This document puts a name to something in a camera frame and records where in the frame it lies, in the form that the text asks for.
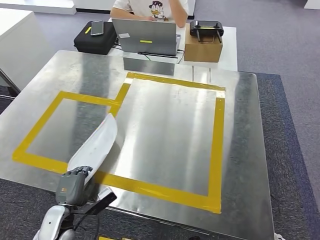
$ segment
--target yellow sticker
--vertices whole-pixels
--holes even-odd
[[[85,31],[85,33],[85,34],[88,34],[90,30],[91,29],[91,27],[90,26],[90,27],[88,27],[88,29],[87,29],[87,31]]]
[[[143,43],[143,44],[152,44],[152,43],[152,41],[148,41],[148,40],[140,40],[140,42]]]

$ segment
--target laptop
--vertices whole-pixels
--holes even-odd
[[[176,56],[180,43],[172,22],[112,18],[114,28],[125,52]]]

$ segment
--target person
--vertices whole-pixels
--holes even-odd
[[[174,21],[178,27],[183,28],[188,12],[188,0],[115,0],[110,16],[115,19]]]

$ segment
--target yellow tape square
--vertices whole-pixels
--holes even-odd
[[[223,161],[223,124],[225,114],[224,87],[204,84],[192,81],[184,81],[173,78],[158,77],[145,74],[129,72],[127,79],[140,79],[154,81],[165,84],[180,85],[189,88],[199,88],[217,91],[214,110],[214,131],[212,136],[211,152],[209,167],[208,196],[186,192],[178,189],[165,187],[157,184],[134,180],[117,176],[111,173],[97,171],[95,175],[99,184],[112,186],[137,194],[146,195],[173,203],[186,205],[198,209],[220,214],[221,210],[221,178]],[[44,156],[28,153],[28,147],[42,130],[42,128],[57,109],[63,99],[69,99],[78,102],[110,106],[109,113],[116,116],[126,94],[129,90],[130,81],[123,83],[115,99],[107,99],[84,95],[72,92],[60,91],[50,106],[28,133],[12,155],[14,161],[41,168],[51,172],[63,174],[67,169],[67,163]]]

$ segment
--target white desk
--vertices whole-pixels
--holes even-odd
[[[0,8],[0,22],[0,69],[20,90],[54,54],[32,11]]]
[[[217,63],[214,62],[193,62],[193,61],[184,61],[183,59],[180,64],[183,65],[193,65],[199,67],[207,67],[211,69],[223,69],[223,70],[230,70],[230,71],[238,71],[238,56],[237,56],[237,29],[235,27],[227,27],[224,26],[224,34],[223,36],[223,47],[222,48],[221,55],[220,60]],[[186,40],[186,28],[179,28],[177,27],[177,34],[181,35],[181,40],[179,45],[179,49],[185,49],[185,40]],[[132,53],[132,52],[124,52],[120,49],[112,48],[109,54],[109,56],[120,56],[123,58],[131,58],[131,59],[142,59],[147,60],[145,55]],[[177,58],[169,58],[169,57],[159,57],[159,56],[149,56],[148,57],[152,61],[155,62],[164,62],[164,63],[178,63],[181,57],[183,57],[182,52],[178,52]]]

